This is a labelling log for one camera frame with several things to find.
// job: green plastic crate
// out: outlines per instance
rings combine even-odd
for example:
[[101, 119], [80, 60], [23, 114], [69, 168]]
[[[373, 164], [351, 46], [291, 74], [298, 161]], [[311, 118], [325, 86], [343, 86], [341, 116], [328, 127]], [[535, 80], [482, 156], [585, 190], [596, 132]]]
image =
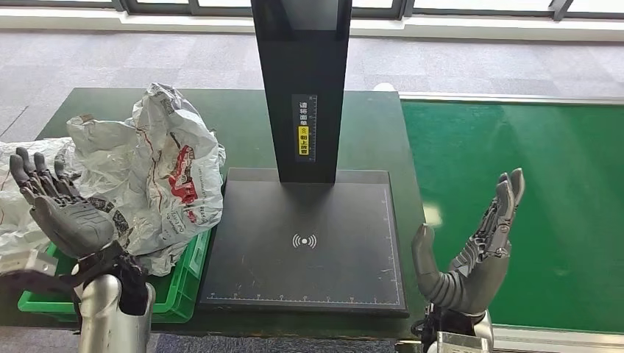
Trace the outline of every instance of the green plastic crate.
[[[191, 319], [195, 311], [195, 299], [204, 268], [210, 231], [197, 235], [187, 245], [173, 271], [164, 277], [150, 276], [148, 282], [156, 290], [152, 322], [183, 323]], [[47, 253], [59, 260], [58, 274], [68, 274], [76, 260], [65, 256], [52, 244]], [[52, 316], [58, 321], [77, 321], [74, 305], [63, 294], [37, 294], [24, 291], [18, 308], [27, 313]]]

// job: silver robotic arm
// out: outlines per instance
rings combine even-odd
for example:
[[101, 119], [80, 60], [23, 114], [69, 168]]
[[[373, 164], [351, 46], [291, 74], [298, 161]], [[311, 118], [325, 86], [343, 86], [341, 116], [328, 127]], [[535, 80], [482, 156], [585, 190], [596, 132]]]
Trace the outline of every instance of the silver robotic arm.
[[525, 189], [522, 169], [504, 173], [475, 234], [451, 261], [438, 270], [433, 256], [433, 229], [421, 225], [412, 241], [418, 288], [430, 302], [416, 328], [424, 352], [437, 352], [437, 332], [485, 338], [492, 350], [494, 335], [487, 308], [503, 283], [511, 255], [511, 223]]
[[52, 175], [43, 155], [34, 157], [33, 164], [26, 149], [16, 150], [13, 179], [39, 227], [78, 264], [71, 275], [54, 277], [55, 259], [32, 251], [26, 256], [37, 261], [3, 268], [0, 277], [20, 289], [70, 292], [81, 321], [79, 353], [145, 353], [155, 300], [146, 272], [113, 240], [112, 223], [80, 196], [63, 161], [55, 161]]

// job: gray carpet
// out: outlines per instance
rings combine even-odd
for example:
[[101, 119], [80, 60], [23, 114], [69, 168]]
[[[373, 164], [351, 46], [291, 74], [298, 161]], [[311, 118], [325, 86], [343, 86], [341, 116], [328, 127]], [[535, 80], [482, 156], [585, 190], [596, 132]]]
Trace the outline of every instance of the gray carpet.
[[[346, 89], [624, 97], [624, 46], [353, 38]], [[252, 35], [0, 32], [0, 141], [32, 140], [74, 87], [263, 87]], [[132, 107], [128, 107], [130, 116]], [[65, 331], [0, 328], [1, 353], [75, 352]], [[153, 335], [151, 353], [391, 352], [391, 342]]]

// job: green table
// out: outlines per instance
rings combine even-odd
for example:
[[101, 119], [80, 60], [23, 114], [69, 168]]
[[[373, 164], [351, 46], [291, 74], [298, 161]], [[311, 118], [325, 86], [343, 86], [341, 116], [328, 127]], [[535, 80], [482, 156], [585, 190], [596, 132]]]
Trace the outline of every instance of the green table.
[[442, 219], [439, 266], [478, 226], [498, 174], [522, 166], [492, 320], [624, 332], [624, 102], [402, 98], [423, 204]]
[[[38, 138], [66, 136], [65, 122], [91, 113], [100, 120], [124, 120], [142, 89], [77, 88]], [[264, 92], [260, 90], [182, 90], [227, 151], [229, 167], [275, 168]], [[424, 221], [403, 113], [397, 93], [347, 92], [338, 167], [390, 173], [409, 319], [320, 314], [208, 313], [196, 310], [186, 324], [154, 324], [161, 332], [223, 335], [351, 338], [409, 338], [410, 325], [422, 317], [425, 300], [416, 288], [409, 244]], [[0, 326], [62, 327], [43, 315], [17, 310], [17, 296], [0, 293]]]

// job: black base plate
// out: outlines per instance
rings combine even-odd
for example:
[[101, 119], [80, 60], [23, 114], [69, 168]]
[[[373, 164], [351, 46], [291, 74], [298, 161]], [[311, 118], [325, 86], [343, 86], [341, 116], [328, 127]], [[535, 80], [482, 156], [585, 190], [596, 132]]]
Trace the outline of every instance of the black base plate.
[[231, 168], [213, 235], [201, 308], [408, 314], [385, 171], [328, 185]]

